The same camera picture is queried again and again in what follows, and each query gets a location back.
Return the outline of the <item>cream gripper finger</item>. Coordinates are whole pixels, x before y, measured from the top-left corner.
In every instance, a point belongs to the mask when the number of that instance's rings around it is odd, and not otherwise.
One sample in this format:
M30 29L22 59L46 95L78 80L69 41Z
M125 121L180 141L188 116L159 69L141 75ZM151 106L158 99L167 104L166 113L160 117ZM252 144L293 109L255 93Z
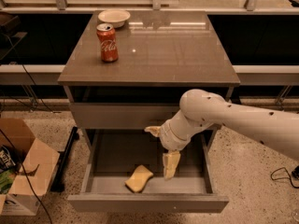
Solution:
M170 180L174 177L180 161L179 151L168 151L163 154L164 179Z
M160 130L161 130L160 126L148 126L144 129L144 131L146 133L150 133L154 137L159 137L160 136Z

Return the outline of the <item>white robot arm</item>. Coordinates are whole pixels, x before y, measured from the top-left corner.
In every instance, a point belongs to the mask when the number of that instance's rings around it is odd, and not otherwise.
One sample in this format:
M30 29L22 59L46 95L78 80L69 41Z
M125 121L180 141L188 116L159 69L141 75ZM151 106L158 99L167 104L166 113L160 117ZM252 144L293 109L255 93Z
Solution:
M298 114L231 104L218 94L194 89L181 96L179 111L173 118L161 126L149 126L145 129L159 138L167 150L163 154L166 180L175 175L179 152L191 142L195 134L214 124L225 126L299 160Z

